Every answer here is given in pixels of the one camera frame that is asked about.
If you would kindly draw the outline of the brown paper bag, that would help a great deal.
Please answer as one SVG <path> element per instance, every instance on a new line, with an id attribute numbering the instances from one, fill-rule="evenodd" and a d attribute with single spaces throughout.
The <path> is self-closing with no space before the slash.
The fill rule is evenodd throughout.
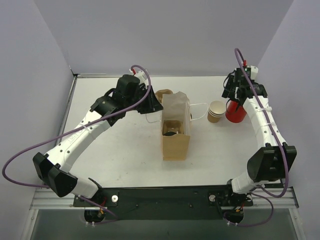
<path id="1" fill-rule="evenodd" d="M 158 90 L 156 99 L 163 106 L 160 118 L 155 121 L 146 119 L 149 124 L 160 123 L 161 152 L 164 161 L 184 161 L 187 158 L 192 133 L 192 121 L 203 118 L 209 109 L 198 118 L 193 118 L 187 95 L 181 91 L 174 93 L 170 89 Z"/>

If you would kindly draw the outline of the black plastic cup lid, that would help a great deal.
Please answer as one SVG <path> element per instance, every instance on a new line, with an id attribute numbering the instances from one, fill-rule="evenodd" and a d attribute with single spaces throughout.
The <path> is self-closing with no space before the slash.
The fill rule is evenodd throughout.
<path id="1" fill-rule="evenodd" d="M 164 133 L 163 136 L 170 137 L 170 136 L 174 136 L 174 135 L 176 135 L 176 134 L 178 134 L 177 131 L 176 131 L 176 132 L 174 132 L 174 131 L 168 131 L 168 132 Z"/>

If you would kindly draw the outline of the brown pulp cup carrier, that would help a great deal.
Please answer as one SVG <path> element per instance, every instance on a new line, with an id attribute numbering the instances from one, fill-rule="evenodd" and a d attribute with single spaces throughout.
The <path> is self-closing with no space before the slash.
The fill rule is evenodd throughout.
<path id="1" fill-rule="evenodd" d="M 179 120 L 165 120 L 162 126 L 162 134 L 173 131 L 178 132 L 178 134 L 184 134 L 184 124 Z"/>
<path id="2" fill-rule="evenodd" d="M 171 95 L 173 94 L 173 91 L 170 90 L 170 89 L 161 89 L 161 90 L 158 90 L 156 93 L 155 93 L 155 96 L 157 98 L 157 100 L 159 102 L 162 102 L 163 100 L 163 95 Z"/>

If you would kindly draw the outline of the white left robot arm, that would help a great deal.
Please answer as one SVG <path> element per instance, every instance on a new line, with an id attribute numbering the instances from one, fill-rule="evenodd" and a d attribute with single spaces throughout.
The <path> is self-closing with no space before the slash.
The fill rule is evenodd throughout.
<path id="1" fill-rule="evenodd" d="M 117 81 L 116 87 L 97 98 L 84 118 L 70 136 L 57 146 L 32 159 L 38 177 L 58 197 L 68 194 L 80 195 L 92 206 L 101 203 L 101 186 L 93 179 L 83 179 L 71 174 L 79 156 L 103 132 L 111 128 L 127 112 L 136 111 L 141 115 L 163 110 L 157 100 L 151 79 L 145 69 L 125 74 Z"/>

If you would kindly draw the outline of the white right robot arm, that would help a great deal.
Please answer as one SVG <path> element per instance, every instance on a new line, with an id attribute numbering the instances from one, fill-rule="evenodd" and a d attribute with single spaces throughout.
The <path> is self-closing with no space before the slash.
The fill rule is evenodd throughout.
<path id="1" fill-rule="evenodd" d="M 297 156 L 296 147 L 288 145 L 272 116 L 268 94 L 255 82 L 258 68 L 238 67 L 223 83 L 222 97 L 227 99 L 226 118 L 240 123 L 248 117 L 257 140 L 257 152 L 247 161 L 246 170 L 230 181 L 236 194 L 247 194 L 263 185 L 284 180 L 288 188 L 289 170 Z"/>

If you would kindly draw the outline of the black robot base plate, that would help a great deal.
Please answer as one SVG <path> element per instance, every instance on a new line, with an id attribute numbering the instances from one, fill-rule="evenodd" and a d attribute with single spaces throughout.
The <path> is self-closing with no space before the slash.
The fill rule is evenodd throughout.
<path id="1" fill-rule="evenodd" d="M 224 211 L 253 206 L 230 185 L 103 188 L 86 202 L 75 197 L 89 222 L 97 220 L 220 220 Z"/>

